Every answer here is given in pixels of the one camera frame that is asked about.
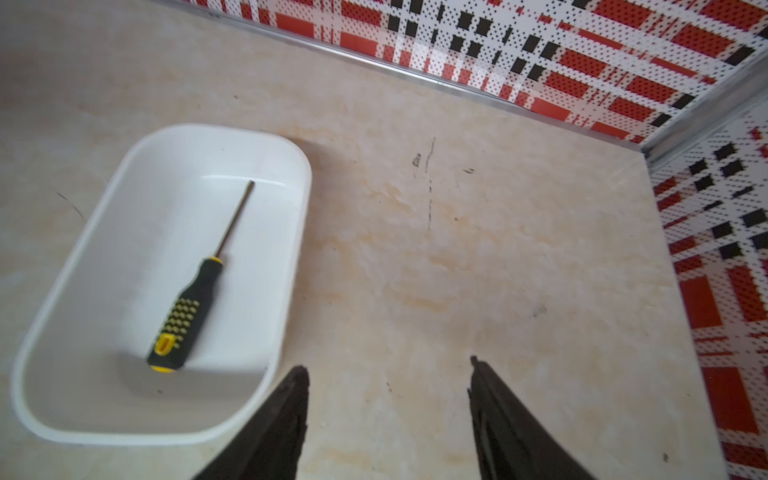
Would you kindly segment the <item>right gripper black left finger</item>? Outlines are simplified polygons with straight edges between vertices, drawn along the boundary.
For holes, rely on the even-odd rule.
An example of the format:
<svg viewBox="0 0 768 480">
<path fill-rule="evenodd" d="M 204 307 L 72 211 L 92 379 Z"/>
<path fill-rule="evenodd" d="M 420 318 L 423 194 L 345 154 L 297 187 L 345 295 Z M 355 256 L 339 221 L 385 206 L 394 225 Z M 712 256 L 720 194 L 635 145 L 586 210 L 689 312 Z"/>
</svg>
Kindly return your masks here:
<svg viewBox="0 0 768 480">
<path fill-rule="evenodd" d="M 293 367 L 197 479 L 294 479 L 307 431 L 309 372 Z"/>
</svg>

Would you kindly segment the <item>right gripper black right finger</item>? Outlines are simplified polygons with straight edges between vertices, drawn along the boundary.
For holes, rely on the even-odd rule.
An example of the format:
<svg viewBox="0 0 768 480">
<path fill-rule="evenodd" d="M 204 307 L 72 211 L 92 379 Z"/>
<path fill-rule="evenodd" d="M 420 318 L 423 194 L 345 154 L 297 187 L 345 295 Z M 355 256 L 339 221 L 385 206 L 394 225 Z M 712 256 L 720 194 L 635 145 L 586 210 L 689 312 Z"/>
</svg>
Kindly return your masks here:
<svg viewBox="0 0 768 480">
<path fill-rule="evenodd" d="M 473 356 L 471 364 L 468 397 L 483 479 L 594 479 L 487 362 Z"/>
</svg>

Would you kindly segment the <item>black and yellow screwdriver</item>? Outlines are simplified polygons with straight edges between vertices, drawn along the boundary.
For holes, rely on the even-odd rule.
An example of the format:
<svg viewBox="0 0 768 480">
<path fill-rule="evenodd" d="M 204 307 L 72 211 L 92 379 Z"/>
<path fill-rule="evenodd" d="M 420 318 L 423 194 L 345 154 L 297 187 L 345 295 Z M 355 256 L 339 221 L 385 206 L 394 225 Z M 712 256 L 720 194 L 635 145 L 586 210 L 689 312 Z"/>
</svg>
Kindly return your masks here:
<svg viewBox="0 0 768 480">
<path fill-rule="evenodd" d="M 255 182 L 250 180 L 215 253 L 203 259 L 194 279 L 173 301 L 146 358 L 153 371 L 172 373 L 186 363 L 212 309 L 224 270 L 224 250 L 254 189 Z"/>
</svg>

